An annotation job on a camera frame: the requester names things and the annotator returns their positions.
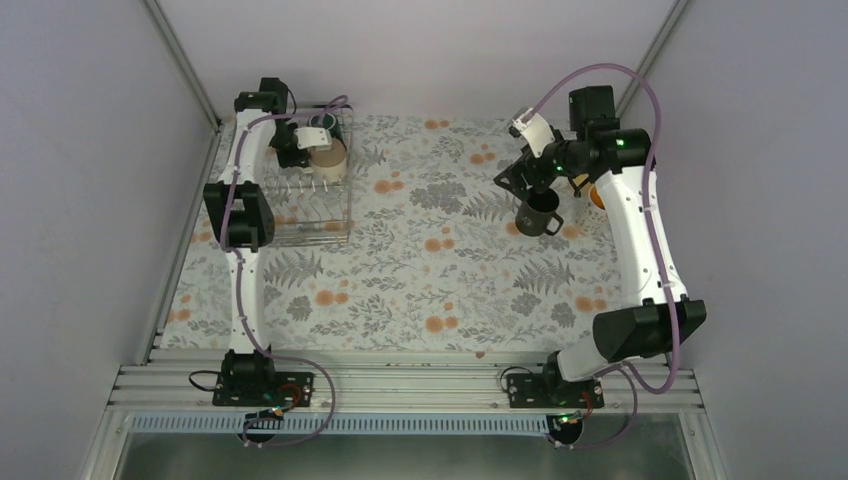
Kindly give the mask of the iridescent floral mug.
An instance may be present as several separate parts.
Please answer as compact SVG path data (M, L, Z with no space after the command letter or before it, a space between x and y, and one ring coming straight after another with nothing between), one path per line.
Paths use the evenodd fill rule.
M577 218L577 225L584 234L602 230L608 223L606 210L600 211L596 209L589 199L589 190L595 184L590 182L586 175L580 176L578 180L578 186L580 187L579 199L582 201L582 207Z

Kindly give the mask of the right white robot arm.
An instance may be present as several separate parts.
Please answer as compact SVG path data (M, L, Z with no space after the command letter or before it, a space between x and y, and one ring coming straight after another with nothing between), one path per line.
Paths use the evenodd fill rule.
M579 381L613 365L666 353L677 358L683 341L706 319L704 302L691 299L668 246L648 132L621 128L609 86L571 91L569 121L573 140L531 109L518 112L509 132L526 144L494 178L519 200L515 224L526 236L552 236L562 229L560 199L553 190L559 178L575 190L593 185L610 224L623 306L597 314L588 338L554 354L541 391L555 407L578 397Z

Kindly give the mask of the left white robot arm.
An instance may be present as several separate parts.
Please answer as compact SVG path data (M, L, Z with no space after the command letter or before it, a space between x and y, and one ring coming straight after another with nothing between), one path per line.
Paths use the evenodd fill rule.
M308 154L298 148L292 121L297 103L282 80L262 78L256 91L237 96L234 109L233 147L219 179L205 184L203 200L230 271L232 326L222 371L242 374L239 392L263 405L276 396L279 382L263 319L264 254L276 228L263 191L264 168L270 155L281 169L304 167Z

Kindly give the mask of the yellow mug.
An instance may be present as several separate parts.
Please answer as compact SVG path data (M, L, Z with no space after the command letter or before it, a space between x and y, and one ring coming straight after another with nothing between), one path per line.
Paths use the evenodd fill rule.
M595 186L592 186L589 190L589 199L596 209L600 211L605 211L605 205L599 194L598 189Z

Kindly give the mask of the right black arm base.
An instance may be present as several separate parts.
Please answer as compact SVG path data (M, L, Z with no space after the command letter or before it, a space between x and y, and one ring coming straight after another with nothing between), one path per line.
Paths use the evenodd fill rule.
M538 372L522 366L507 367L498 383L511 408L595 409L605 405L598 380L566 381L553 362L542 365Z

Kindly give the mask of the black mug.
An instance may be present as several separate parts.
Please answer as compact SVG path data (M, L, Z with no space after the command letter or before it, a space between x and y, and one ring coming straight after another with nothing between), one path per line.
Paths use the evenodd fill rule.
M532 190L518 208L516 228L529 237L556 235L564 225L563 218L557 213L559 206L560 198L554 190Z

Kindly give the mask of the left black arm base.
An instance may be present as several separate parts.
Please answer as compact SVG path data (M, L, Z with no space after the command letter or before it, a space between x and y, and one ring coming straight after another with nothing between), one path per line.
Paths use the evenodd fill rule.
M221 363L212 403L215 406L308 407L314 375L308 372L277 371L273 361L258 352L228 351Z

